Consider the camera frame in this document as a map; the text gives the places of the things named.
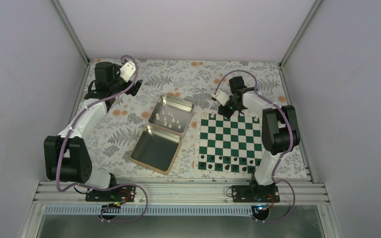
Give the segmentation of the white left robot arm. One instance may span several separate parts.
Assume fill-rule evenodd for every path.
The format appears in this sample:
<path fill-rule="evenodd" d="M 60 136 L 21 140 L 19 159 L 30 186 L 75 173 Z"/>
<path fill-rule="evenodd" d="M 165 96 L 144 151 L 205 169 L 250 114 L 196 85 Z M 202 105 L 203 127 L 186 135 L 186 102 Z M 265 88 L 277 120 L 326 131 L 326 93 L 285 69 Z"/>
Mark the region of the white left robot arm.
<path fill-rule="evenodd" d="M 111 201 L 118 195 L 113 174 L 93 167 L 86 139 L 97 123 L 109 112 L 116 97 L 135 96 L 142 80 L 131 56 L 123 56 L 121 63 L 98 62 L 95 79 L 88 85 L 79 111 L 58 135 L 44 140 L 46 176 L 56 183 L 59 192 L 80 186 L 98 190 L 103 199 Z"/>

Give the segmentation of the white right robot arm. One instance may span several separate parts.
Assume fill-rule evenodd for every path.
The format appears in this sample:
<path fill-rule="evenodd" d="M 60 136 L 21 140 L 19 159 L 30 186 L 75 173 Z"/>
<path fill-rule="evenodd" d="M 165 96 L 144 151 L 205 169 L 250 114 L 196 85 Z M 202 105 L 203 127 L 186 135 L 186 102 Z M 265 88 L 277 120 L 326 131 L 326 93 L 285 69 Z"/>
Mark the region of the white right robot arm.
<path fill-rule="evenodd" d="M 261 116 L 261 141 L 266 151 L 247 190 L 253 201 L 261 202 L 277 184 L 275 173 L 282 158 L 300 143 L 296 110 L 292 105 L 277 105 L 256 87 L 247 87 L 241 76 L 233 77 L 229 85 L 230 96 L 219 88 L 212 94 L 212 99 L 220 102 L 220 115 L 230 118 L 235 111 L 249 109 Z"/>

